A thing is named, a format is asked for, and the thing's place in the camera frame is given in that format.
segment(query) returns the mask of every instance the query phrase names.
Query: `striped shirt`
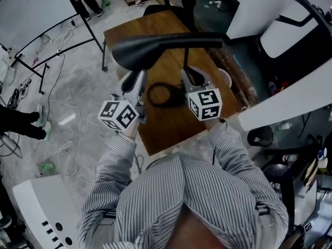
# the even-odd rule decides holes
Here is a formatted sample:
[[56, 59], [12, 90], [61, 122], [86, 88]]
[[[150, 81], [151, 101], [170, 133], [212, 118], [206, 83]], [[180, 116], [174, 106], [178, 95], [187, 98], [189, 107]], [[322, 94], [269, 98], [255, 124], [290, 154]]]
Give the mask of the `striped shirt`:
[[209, 138], [221, 168], [181, 148], [127, 186], [136, 144], [123, 134], [103, 137], [108, 149], [82, 208], [80, 247], [165, 248], [186, 205], [227, 248], [278, 248], [288, 229], [285, 206], [227, 122]]

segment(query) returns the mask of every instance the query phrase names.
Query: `floor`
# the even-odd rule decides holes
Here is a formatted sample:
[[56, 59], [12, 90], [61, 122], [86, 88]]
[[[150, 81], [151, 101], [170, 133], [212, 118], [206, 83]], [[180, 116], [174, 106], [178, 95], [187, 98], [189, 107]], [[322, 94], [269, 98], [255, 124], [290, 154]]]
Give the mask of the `floor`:
[[[104, 15], [100, 18], [96, 16], [92, 17], [89, 24], [97, 39], [102, 42], [103, 32], [105, 30], [141, 17], [146, 6], [154, 3], [156, 2], [148, 1], [143, 3], [141, 7], [128, 7], [123, 0], [110, 0], [110, 5], [105, 8]], [[79, 27], [75, 29], [74, 36], [66, 47], [89, 38], [89, 32], [83, 25], [82, 20], [77, 17], [74, 21]], [[67, 21], [62, 25], [61, 33], [56, 39], [47, 40], [44, 37], [43, 44], [38, 54], [39, 60], [43, 60], [55, 53], [60, 46], [67, 41], [64, 41], [63, 38], [71, 29], [70, 21]], [[29, 64], [32, 64], [34, 56], [31, 56], [30, 59], [28, 57], [25, 59]], [[44, 108], [44, 116], [46, 117], [49, 108], [47, 97], [61, 70], [59, 81], [50, 96], [49, 120], [52, 123], [50, 140], [45, 142], [21, 136], [19, 146], [23, 152], [23, 159], [18, 159], [13, 155], [0, 158], [4, 184], [14, 206], [16, 206], [16, 203], [12, 196], [13, 186], [28, 179], [35, 178], [35, 174], [41, 172], [41, 165], [43, 163], [53, 162], [56, 165], [57, 173], [62, 174], [67, 189], [73, 198], [75, 207], [77, 210], [81, 209], [82, 203], [90, 191], [91, 184], [83, 181], [77, 174], [68, 178], [67, 176], [75, 172], [75, 169], [70, 158], [61, 154], [60, 161], [64, 172], [67, 174], [67, 176], [65, 176], [59, 166], [58, 153], [63, 143], [73, 140], [73, 147], [70, 148], [68, 152], [73, 156], [74, 160], [79, 154], [77, 158], [79, 174], [85, 180], [92, 182], [94, 178], [94, 164], [106, 150], [106, 145], [101, 141], [100, 135], [113, 134], [113, 131], [108, 130], [107, 127], [97, 119], [96, 114], [99, 112], [103, 101], [109, 99], [110, 93], [112, 93], [117, 84], [113, 64], [109, 62], [108, 72], [105, 73], [101, 70], [101, 62], [102, 54], [99, 48], [96, 43], [90, 42], [66, 52], [65, 57], [62, 55], [52, 59], [48, 63], [50, 69], [47, 71], [44, 80], [44, 95], [38, 93], [40, 79], [37, 78], [37, 76], [31, 78], [32, 83], [29, 86], [28, 95], [19, 103], [18, 110], [32, 112], [35, 110], [37, 104], [40, 103]], [[8, 101], [14, 88], [18, 87], [19, 84], [30, 75], [31, 73], [27, 69], [18, 65], [13, 84], [11, 86], [5, 86], [4, 92], [1, 95], [2, 98]], [[78, 106], [79, 109], [69, 107], [65, 104]], [[75, 120], [70, 121], [64, 126], [58, 124], [73, 113], [76, 114]], [[241, 129], [237, 117], [231, 117], [229, 122], [235, 129], [240, 131], [250, 157], [257, 156], [260, 148], [250, 147], [247, 144], [246, 133]], [[82, 138], [79, 146], [80, 130]], [[11, 134], [11, 137], [15, 141], [18, 139], [16, 134]], [[142, 155], [144, 157], [142, 168], [142, 170], [144, 170], [152, 161], [158, 159], [162, 153], [149, 157], [139, 135], [136, 141], [136, 155]], [[213, 152], [209, 146], [206, 131], [182, 142], [181, 145], [187, 148], [191, 153], [196, 154], [208, 162], [212, 162]], [[10, 153], [10, 151], [5, 147], [0, 149], [1, 155], [8, 153]], [[258, 162], [257, 164], [261, 166], [263, 163], [264, 162]], [[138, 176], [138, 169], [135, 163], [133, 164], [131, 172], [132, 178]], [[29, 232], [27, 237], [33, 242], [36, 248], [39, 248], [37, 242]]]

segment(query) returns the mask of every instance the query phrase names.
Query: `shirt sleeve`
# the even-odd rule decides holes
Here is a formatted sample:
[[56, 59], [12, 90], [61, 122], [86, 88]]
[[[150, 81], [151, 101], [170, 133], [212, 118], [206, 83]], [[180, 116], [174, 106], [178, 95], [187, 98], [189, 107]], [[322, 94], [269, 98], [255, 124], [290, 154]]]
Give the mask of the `shirt sleeve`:
[[90, 236], [96, 233], [104, 213], [116, 209], [119, 196], [130, 180], [135, 141], [121, 133], [102, 139], [108, 149], [97, 163], [92, 190], [81, 210], [78, 223], [78, 242], [81, 248], [91, 247]]
[[227, 122], [216, 124], [209, 133], [210, 143], [216, 150], [216, 158], [222, 169], [243, 180], [257, 202], [269, 208], [275, 230], [276, 248], [282, 243], [288, 230], [288, 213], [283, 202], [274, 192], [262, 170], [248, 157], [240, 134]]

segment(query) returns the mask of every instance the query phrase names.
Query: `hand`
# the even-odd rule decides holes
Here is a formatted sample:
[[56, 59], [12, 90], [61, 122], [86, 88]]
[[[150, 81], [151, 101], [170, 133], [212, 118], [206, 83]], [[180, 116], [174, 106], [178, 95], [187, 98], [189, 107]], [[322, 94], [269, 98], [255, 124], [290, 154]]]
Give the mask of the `hand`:
[[139, 128], [139, 119], [136, 118], [136, 120], [129, 126], [129, 128], [127, 130], [125, 130], [125, 132], [123, 132], [123, 134], [127, 137], [130, 137], [131, 139], [135, 140], [136, 138], [136, 134], [137, 134], [137, 129]]

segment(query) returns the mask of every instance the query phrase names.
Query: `black pants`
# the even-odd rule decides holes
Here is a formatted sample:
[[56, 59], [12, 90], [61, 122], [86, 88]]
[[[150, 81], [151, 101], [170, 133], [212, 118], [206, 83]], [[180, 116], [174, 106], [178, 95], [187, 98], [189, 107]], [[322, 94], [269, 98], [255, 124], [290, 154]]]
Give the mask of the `black pants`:
[[[95, 0], [84, 0], [84, 2], [91, 8], [91, 10], [95, 13], [100, 12], [101, 8], [97, 4]], [[79, 0], [76, 2], [76, 10], [78, 13], [80, 13], [84, 18], [87, 18], [89, 16], [89, 12], [83, 5], [82, 1]]]
[[41, 127], [35, 127], [31, 123], [39, 118], [38, 112], [30, 114], [19, 112], [18, 110], [10, 110], [0, 105], [0, 131], [14, 132], [20, 135], [26, 135], [33, 139], [44, 139], [46, 132]]

